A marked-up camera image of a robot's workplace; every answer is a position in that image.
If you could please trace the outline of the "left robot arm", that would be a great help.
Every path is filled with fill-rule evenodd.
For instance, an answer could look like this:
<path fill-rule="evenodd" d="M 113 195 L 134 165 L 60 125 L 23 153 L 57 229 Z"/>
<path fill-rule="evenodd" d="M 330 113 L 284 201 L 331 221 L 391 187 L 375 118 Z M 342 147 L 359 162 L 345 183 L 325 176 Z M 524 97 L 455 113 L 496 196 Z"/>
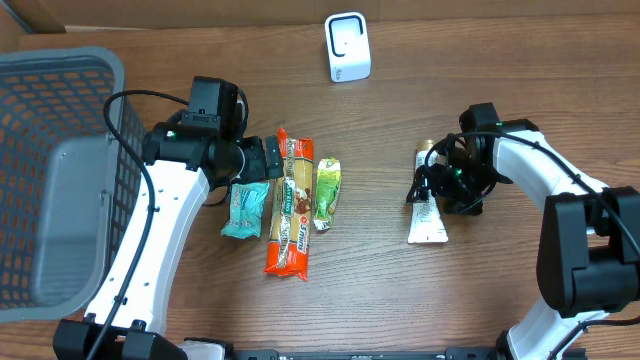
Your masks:
<path fill-rule="evenodd" d="M 135 207 L 106 279 L 80 321 L 62 320 L 53 338 L 59 359 L 231 358 L 218 340 L 165 338 L 172 283 L 187 235 L 208 194 L 234 184 L 277 179 L 283 160 L 276 137 L 247 137 L 249 104 L 237 85 L 194 78 L 183 110 L 157 123 L 135 150 L 103 117 L 115 139 L 140 169 Z"/>

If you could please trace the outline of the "red spaghetti packet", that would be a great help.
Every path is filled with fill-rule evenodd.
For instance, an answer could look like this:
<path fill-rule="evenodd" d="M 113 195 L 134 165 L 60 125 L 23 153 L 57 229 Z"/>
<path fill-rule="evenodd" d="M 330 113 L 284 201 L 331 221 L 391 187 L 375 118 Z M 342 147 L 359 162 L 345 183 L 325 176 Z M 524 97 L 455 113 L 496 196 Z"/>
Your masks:
<path fill-rule="evenodd" d="M 277 134 L 284 176 L 274 183 L 270 238 L 264 272 L 308 280 L 312 225 L 314 144 L 295 139 L 280 128 Z"/>

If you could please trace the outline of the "white cosmetic tube gold cap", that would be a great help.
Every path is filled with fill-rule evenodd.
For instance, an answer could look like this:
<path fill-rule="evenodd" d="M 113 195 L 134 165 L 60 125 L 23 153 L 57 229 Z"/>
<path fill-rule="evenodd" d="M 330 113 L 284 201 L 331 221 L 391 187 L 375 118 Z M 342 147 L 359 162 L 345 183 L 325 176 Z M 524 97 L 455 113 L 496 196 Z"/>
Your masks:
<path fill-rule="evenodd" d="M 425 158 L 435 144 L 434 140 L 422 140 L 416 147 L 415 169 L 425 165 Z M 427 164 L 432 165 L 437 153 L 432 153 Z M 407 242 L 409 244 L 441 244 L 448 242 L 448 235 L 436 199 L 427 191 L 427 200 L 412 203 L 412 217 Z"/>

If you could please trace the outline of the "teal tissue wipes pack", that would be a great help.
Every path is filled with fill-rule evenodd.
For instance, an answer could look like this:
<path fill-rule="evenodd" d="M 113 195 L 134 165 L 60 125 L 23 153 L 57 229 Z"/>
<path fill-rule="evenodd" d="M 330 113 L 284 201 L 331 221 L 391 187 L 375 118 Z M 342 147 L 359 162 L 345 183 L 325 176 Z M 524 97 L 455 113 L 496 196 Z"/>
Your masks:
<path fill-rule="evenodd" d="M 260 237 L 264 205 L 269 190 L 268 182 L 233 184 L 230 217 L 222 228 L 221 234 L 238 239 Z"/>

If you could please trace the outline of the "green tea packet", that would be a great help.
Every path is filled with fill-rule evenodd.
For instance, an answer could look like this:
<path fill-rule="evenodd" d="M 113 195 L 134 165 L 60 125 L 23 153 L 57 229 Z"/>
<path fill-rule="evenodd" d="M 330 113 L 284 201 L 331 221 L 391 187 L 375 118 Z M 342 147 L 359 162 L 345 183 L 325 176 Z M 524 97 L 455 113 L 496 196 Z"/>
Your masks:
<path fill-rule="evenodd" d="M 327 231 L 333 226 L 341 182 L 340 161 L 333 157 L 321 159 L 317 169 L 314 215 L 318 232 Z"/>

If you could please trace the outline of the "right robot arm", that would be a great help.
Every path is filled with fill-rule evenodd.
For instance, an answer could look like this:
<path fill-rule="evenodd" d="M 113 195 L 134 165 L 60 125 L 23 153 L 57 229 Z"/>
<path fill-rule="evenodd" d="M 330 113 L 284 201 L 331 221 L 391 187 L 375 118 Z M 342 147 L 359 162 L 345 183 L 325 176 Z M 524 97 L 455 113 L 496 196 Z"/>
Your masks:
<path fill-rule="evenodd" d="M 639 193 L 612 188 L 561 156 L 526 118 L 502 121 L 491 103 L 470 106 L 460 130 L 416 149 L 409 239 L 446 240 L 442 214 L 477 216 L 497 184 L 514 184 L 542 213 L 540 297 L 492 347 L 449 348 L 448 359 L 583 359 L 572 343 L 639 299 Z"/>

